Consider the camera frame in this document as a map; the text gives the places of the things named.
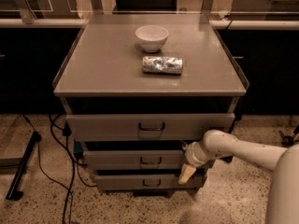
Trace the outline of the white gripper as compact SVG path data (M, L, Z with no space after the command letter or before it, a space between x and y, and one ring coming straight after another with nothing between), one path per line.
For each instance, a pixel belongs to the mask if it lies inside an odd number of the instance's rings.
M196 172L196 168L208 162L206 148L202 141L187 144L180 141L182 150L185 150L185 159L188 164L183 164L178 179L180 185L186 184L192 175Z

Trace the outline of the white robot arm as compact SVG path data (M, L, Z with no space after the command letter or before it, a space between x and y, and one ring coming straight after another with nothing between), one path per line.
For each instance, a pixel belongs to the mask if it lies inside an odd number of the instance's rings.
M299 224L299 145L275 147L242 141L219 130L185 146L179 184L186 184L208 161L234 156L273 174L265 224Z

